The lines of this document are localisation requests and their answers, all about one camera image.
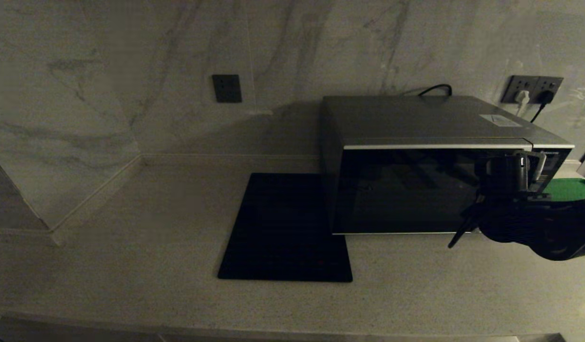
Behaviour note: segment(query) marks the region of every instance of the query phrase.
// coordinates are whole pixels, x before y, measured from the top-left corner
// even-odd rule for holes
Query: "microwave top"
[[[472,96],[325,96],[322,115],[331,116],[344,149],[574,147]]]

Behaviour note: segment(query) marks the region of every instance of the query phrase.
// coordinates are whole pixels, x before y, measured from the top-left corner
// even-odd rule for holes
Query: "wall socket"
[[[535,85],[535,88],[531,92],[531,100],[529,100],[530,104],[539,104],[540,103],[540,96],[544,91],[551,91],[557,95],[558,88],[562,83],[562,77],[548,77],[548,76],[540,76],[538,80],[538,84]]]
[[[215,87],[215,97],[219,103],[237,104],[242,102],[240,76],[213,75],[212,84]]]
[[[550,76],[518,76],[514,75],[510,78],[508,88],[503,93],[501,102],[504,104],[515,104],[516,94],[519,91],[529,91],[529,103],[538,104],[539,98],[544,91],[551,91],[557,94],[557,91],[562,83],[562,77]]]

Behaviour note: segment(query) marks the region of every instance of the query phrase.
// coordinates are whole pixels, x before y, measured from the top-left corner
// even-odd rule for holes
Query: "black tray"
[[[345,237],[330,234],[320,181],[253,173],[218,277],[351,282]]]

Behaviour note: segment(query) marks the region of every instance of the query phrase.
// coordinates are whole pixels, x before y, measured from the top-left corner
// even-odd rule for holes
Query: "white countertop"
[[[0,244],[0,314],[157,333],[559,332],[585,341],[585,257],[552,262],[480,234],[454,249],[449,234],[348,236],[351,284],[217,279],[250,173],[316,164],[150,161],[67,246]]]

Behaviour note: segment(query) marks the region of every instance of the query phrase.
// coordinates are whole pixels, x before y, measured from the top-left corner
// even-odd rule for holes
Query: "microwave oven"
[[[546,154],[539,193],[574,147],[471,96],[327,96],[319,144],[333,234],[455,232],[477,160]]]

